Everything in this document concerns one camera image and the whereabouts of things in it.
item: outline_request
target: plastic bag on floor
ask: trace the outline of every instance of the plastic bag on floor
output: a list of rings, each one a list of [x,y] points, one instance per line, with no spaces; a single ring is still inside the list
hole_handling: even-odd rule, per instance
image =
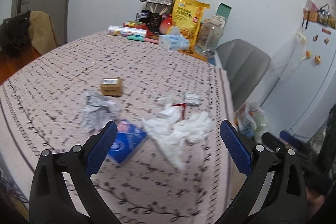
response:
[[[246,102],[236,112],[236,123],[239,132],[247,137],[254,138],[256,143],[261,143],[261,136],[270,131],[265,111],[258,103]]]

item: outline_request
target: roll of plastic wrap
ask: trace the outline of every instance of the roll of plastic wrap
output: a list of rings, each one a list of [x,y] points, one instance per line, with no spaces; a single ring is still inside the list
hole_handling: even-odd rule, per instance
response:
[[[133,37],[146,37],[147,31],[129,27],[117,27],[117,26],[110,26],[108,29],[109,35],[117,35],[119,37],[127,37],[129,35]]]

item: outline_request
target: tissue box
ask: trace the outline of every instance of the tissue box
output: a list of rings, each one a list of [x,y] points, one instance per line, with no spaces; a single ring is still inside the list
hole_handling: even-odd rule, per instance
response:
[[[160,35],[159,43],[167,51],[186,51],[189,49],[189,40],[182,35]]]
[[[134,152],[146,136],[147,134],[144,130],[128,120],[122,120],[118,124],[118,134],[109,151],[110,157],[121,164]]]

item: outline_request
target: blue gripper pad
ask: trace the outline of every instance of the blue gripper pad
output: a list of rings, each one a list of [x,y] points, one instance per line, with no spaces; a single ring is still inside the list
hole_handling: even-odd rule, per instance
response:
[[[85,168],[85,173],[88,177],[98,173],[99,168],[107,156],[107,153],[114,143],[117,133],[117,125],[115,123],[111,123],[88,154]]]
[[[290,145],[292,145],[297,150],[299,150],[302,146],[301,142],[297,140],[294,136],[290,135],[287,131],[284,131],[284,130],[281,131],[280,138],[288,142]]]
[[[226,121],[220,125],[220,136],[229,150],[229,153],[235,162],[240,173],[249,176],[252,173],[252,157],[245,149],[244,145],[238,139],[236,134],[239,134],[231,128]]]

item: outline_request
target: wooden floor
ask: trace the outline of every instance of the wooden floor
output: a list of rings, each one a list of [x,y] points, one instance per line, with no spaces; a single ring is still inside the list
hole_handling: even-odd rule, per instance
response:
[[[0,85],[19,69],[40,56],[33,47],[24,49],[19,58],[5,57],[3,52],[0,51]]]

